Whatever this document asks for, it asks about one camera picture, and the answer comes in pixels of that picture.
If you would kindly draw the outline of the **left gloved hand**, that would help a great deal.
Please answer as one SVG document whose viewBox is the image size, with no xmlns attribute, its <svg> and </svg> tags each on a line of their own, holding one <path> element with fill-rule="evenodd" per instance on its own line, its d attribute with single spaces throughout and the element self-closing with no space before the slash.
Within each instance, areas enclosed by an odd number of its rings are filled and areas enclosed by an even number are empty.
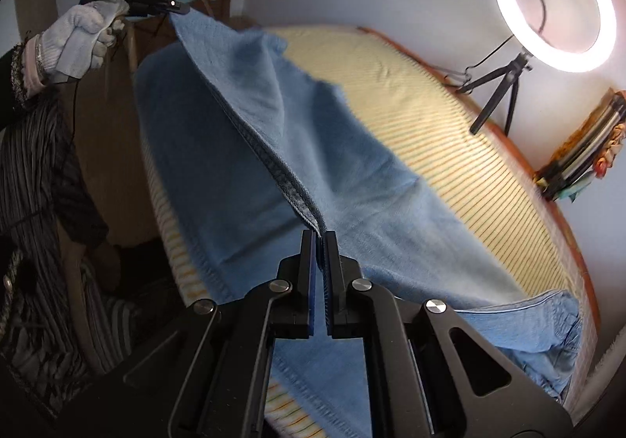
<svg viewBox="0 0 626 438">
<path fill-rule="evenodd" d="M 81 80 L 99 68 L 123 28 L 130 10 L 125 0 L 99 0 L 77 4 L 36 37 L 37 71 L 46 81 Z"/>
</svg>

